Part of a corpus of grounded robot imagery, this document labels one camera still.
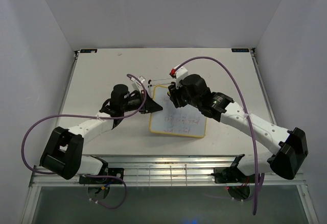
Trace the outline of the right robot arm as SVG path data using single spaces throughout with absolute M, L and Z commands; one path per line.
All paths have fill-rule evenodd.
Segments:
M 168 96 L 176 108 L 190 105 L 202 115 L 254 136 L 268 152 L 255 157 L 241 154 L 230 167 L 215 173 L 217 182 L 242 182 L 258 173 L 275 173 L 286 180 L 295 178 L 308 155 L 305 132 L 300 128 L 288 130 L 256 115 L 250 115 L 231 97 L 212 92 L 198 74 L 185 77 L 180 84 L 168 87 Z

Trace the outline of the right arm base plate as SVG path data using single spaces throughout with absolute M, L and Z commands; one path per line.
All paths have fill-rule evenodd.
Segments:
M 255 176 L 244 175 L 235 167 L 215 167 L 210 174 L 214 177 L 215 183 L 254 183 Z

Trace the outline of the yellow framed whiteboard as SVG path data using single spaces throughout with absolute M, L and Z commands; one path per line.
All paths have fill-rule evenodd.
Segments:
M 155 86 L 152 99 L 161 105 L 163 110 L 150 115 L 150 132 L 193 138 L 205 136 L 206 117 L 192 106 L 175 108 L 168 96 L 167 86 Z

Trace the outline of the wire whiteboard stand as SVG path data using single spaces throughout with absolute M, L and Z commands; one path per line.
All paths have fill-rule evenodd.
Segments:
M 164 79 L 149 79 L 148 80 L 148 94 L 152 95 L 155 86 L 165 86 L 168 87 L 175 80 L 173 78 L 164 78 Z

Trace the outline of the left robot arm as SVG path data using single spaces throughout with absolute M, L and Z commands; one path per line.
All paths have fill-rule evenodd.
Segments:
M 83 155 L 83 148 L 103 133 L 113 130 L 126 112 L 148 114 L 162 111 L 145 90 L 130 92 L 123 84 L 115 85 L 94 119 L 88 119 L 68 129 L 56 127 L 52 131 L 40 159 L 40 166 L 69 180 L 75 175 L 90 175 L 97 183 L 108 178 L 106 161 Z

